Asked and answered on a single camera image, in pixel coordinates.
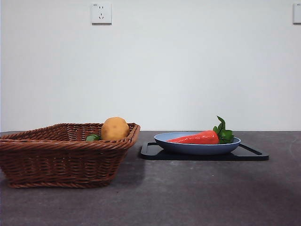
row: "light blue bowl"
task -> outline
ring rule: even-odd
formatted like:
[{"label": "light blue bowl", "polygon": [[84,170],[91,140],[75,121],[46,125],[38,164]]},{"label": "light blue bowl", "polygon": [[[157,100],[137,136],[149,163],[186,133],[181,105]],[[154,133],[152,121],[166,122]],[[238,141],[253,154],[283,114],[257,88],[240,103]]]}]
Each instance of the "light blue bowl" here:
[{"label": "light blue bowl", "polygon": [[234,138],[231,144],[222,145],[196,145],[196,144],[179,144],[167,142],[167,140],[194,135],[198,132],[173,132],[157,134],[154,138],[157,144],[163,149],[171,152],[182,154],[197,154],[197,155],[213,155],[213,154],[227,154],[234,151],[240,144],[241,140]]}]

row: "wicker basket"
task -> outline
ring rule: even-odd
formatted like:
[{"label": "wicker basket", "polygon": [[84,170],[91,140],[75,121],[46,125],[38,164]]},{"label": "wicker basket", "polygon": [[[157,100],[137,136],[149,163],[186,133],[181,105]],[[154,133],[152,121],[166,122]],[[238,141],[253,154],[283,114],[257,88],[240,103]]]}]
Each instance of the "wicker basket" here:
[{"label": "wicker basket", "polygon": [[57,124],[0,137],[0,166],[9,186],[92,188],[108,185],[140,126],[128,123],[129,135],[117,141],[86,142],[100,135],[102,123]]}]

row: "dark gray countertop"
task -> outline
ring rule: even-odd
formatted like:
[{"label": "dark gray countertop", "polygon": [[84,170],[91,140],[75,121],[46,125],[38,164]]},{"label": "dark gray countertop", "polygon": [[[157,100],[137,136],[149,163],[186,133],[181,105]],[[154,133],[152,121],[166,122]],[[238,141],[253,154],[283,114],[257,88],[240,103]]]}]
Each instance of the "dark gray countertop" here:
[{"label": "dark gray countertop", "polygon": [[116,178],[103,188],[7,186],[2,226],[300,226],[301,131],[235,132],[268,161],[151,161],[142,131]]}]

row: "wall socket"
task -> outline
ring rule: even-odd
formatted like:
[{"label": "wall socket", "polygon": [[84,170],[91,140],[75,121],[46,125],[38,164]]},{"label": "wall socket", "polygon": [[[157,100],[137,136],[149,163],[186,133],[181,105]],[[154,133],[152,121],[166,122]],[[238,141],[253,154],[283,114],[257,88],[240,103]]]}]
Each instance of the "wall socket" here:
[{"label": "wall socket", "polygon": [[293,4],[293,24],[301,25],[301,2]]},{"label": "wall socket", "polygon": [[109,2],[93,3],[91,5],[92,24],[112,24],[112,4]]}]

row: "plastic carrot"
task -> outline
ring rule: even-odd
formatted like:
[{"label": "plastic carrot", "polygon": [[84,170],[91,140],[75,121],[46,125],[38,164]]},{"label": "plastic carrot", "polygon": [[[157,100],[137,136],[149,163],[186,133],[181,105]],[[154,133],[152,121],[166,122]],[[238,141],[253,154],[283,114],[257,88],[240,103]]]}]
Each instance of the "plastic carrot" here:
[{"label": "plastic carrot", "polygon": [[197,144],[197,145],[216,145],[219,143],[219,138],[213,130],[203,131],[194,135],[178,137],[167,140],[167,142],[181,144]]}]

